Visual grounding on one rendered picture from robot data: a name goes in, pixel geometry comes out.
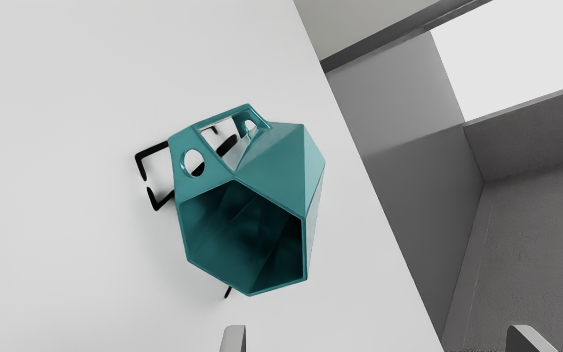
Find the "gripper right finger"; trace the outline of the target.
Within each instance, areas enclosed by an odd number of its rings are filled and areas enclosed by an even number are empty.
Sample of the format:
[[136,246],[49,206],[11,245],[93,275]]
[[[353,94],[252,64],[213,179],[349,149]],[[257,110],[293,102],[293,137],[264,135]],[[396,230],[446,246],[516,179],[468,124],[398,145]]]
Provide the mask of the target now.
[[559,352],[529,325],[510,325],[506,334],[506,352]]

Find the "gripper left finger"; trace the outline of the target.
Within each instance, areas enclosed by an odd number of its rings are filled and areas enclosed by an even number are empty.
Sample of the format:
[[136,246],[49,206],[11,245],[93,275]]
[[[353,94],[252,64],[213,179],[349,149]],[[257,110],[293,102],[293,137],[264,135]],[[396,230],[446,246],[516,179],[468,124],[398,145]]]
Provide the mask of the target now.
[[230,325],[225,328],[220,352],[246,352],[245,325]]

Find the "teal faceted mug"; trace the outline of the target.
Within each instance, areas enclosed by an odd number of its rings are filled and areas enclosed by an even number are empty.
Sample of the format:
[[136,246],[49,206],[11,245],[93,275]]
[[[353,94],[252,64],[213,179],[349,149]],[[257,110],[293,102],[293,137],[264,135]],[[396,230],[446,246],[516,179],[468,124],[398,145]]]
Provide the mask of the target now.
[[186,259],[246,296],[308,278],[325,159],[249,104],[168,138]]

